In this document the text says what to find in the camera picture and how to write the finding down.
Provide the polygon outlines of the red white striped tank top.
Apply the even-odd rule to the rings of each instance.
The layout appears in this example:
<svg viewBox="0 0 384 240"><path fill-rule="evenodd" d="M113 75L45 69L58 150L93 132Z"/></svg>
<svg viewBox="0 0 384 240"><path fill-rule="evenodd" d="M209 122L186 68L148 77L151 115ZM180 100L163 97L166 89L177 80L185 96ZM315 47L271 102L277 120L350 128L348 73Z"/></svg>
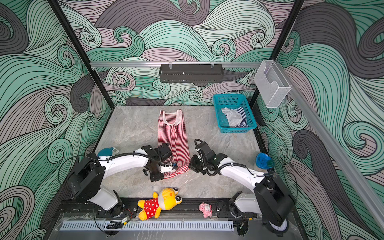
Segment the red white striped tank top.
<svg viewBox="0 0 384 240"><path fill-rule="evenodd" d="M165 179L170 179L184 174L189 170L190 150L186 131L185 117L182 110L167 113L161 110L158 121L158 145L169 143L173 163L178 165L174 173L164 174Z"/></svg>

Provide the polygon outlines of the blue white striped tank top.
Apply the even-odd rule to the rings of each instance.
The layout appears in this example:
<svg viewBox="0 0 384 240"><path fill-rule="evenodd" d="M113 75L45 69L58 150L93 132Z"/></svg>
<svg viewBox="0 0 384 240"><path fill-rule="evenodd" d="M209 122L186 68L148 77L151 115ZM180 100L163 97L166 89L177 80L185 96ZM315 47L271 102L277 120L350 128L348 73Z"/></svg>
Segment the blue white striped tank top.
<svg viewBox="0 0 384 240"><path fill-rule="evenodd" d="M246 115L246 112L244 110L243 107L239 107L238 108L238 112L241 114L242 116L242 121L241 123L238 125L239 128L247 128L248 127L248 121L247 121L247 115Z"/></svg>

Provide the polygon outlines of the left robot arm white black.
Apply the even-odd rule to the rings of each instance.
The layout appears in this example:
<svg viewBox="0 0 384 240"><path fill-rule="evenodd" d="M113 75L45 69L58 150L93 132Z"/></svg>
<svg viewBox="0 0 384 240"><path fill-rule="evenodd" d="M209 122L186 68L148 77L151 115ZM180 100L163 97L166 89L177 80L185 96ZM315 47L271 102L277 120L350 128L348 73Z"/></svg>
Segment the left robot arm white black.
<svg viewBox="0 0 384 240"><path fill-rule="evenodd" d="M69 187L77 203L91 202L104 210L108 218L118 217L124 204L116 191L102 182L105 178L134 168L143 168L152 182L163 180L165 174L174 173L178 164L173 161L170 144L158 148L143 146L132 153L98 157L88 154L75 166L68 177Z"/></svg>

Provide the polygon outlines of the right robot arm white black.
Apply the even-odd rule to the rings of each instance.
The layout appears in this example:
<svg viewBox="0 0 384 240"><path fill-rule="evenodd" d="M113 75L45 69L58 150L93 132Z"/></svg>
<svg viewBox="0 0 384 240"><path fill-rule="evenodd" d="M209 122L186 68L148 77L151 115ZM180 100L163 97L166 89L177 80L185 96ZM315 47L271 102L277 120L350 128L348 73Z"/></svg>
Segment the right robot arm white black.
<svg viewBox="0 0 384 240"><path fill-rule="evenodd" d="M200 139L195 139L194 143L198 154L190 161L192 171L210 177L231 178L253 192L240 193L234 198L235 213L261 214L272 227L284 225L296 199L277 173L251 170L225 154L216 154Z"/></svg>

